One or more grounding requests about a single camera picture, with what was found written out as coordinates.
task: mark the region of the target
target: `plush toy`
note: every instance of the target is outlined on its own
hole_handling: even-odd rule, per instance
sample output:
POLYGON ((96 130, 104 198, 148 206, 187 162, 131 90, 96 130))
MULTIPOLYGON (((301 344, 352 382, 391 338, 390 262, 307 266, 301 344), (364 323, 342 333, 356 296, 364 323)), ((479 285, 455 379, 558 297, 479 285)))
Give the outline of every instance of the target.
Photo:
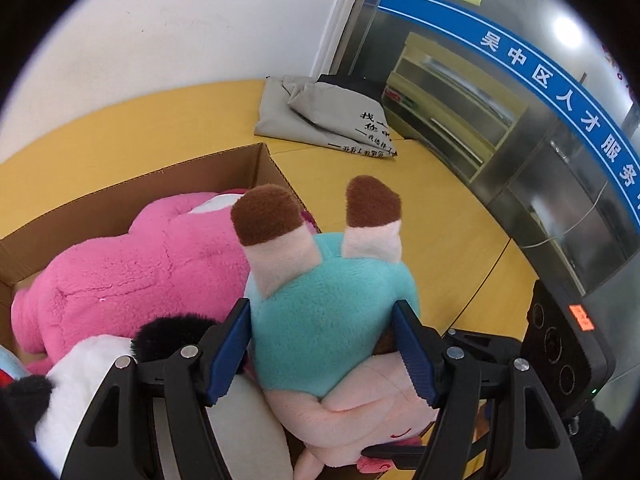
POLYGON ((44 374, 76 343, 102 334, 133 337, 158 317, 225 319, 249 274, 230 219, 243 192, 157 200, 127 234, 87 240, 54 258, 12 306, 18 344, 48 355, 29 369, 44 374))
POLYGON ((389 468, 360 452, 412 444, 436 417, 390 329, 397 300, 419 314, 401 261, 400 197, 373 177, 353 179, 343 233, 313 236, 277 186, 247 192, 231 218, 251 266, 252 364, 275 415, 306 447, 294 478, 314 480, 325 465, 389 468))
MULTIPOLYGON (((213 323, 197 316, 178 316, 143 326, 133 340, 93 336, 76 344, 46 376, 30 376, 0 392, 35 449, 60 476, 82 418, 113 362, 121 355, 137 362, 167 358, 182 346, 197 343, 213 323)), ((207 408, 207 415, 234 480, 292 479, 282 425, 242 368, 226 396, 207 408)), ((154 425, 163 477, 179 480, 164 399, 154 400, 154 425)))
POLYGON ((0 345, 0 386, 7 386, 28 375, 30 373, 20 359, 0 345))

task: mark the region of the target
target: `cardboard box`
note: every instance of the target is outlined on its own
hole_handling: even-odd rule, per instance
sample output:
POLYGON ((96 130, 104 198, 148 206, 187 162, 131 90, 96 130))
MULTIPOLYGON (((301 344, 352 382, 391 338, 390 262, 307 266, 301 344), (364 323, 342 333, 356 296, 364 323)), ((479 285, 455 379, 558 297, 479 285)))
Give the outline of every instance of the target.
MULTIPOLYGON (((6 236, 0 240, 0 344, 16 352, 24 362, 40 358, 24 354, 16 347, 10 325, 11 302, 16 290, 29 286, 65 249, 89 238, 126 233, 140 211, 159 198, 252 188, 260 184, 287 187, 304 207, 271 159, 267 145, 260 143, 194 158, 101 189, 49 211, 6 236)), ((295 460, 303 444, 290 434, 287 441, 295 460)), ((361 475, 355 466, 347 466, 325 468, 319 480, 360 480, 377 476, 361 475)))

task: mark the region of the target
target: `gray fabric bag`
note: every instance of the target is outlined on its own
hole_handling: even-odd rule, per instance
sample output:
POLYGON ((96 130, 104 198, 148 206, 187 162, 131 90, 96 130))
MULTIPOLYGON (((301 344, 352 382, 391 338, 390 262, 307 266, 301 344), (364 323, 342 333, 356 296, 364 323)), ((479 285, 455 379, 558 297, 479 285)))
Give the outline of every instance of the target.
POLYGON ((310 77, 267 78, 255 133, 359 155, 397 154, 379 103, 310 77))

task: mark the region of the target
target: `orange sticker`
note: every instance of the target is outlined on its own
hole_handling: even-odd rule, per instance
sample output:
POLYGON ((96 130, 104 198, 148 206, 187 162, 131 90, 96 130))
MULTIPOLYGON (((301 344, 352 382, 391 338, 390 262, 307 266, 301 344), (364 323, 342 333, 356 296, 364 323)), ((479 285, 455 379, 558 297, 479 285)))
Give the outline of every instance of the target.
POLYGON ((591 319, 587 316, 587 313, 581 305, 569 305, 569 310, 574 315, 575 320, 578 322, 578 325, 580 325, 583 332, 595 329, 591 319))

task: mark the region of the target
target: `blue banner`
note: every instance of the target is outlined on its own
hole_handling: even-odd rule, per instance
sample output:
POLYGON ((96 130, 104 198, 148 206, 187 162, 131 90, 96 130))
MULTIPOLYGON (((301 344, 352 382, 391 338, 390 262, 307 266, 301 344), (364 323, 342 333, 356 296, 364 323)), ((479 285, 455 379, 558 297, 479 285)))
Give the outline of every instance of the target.
POLYGON ((535 92, 599 161, 640 231, 638 155, 600 104, 565 70, 512 32, 444 0, 380 0, 378 8, 480 52, 535 92))

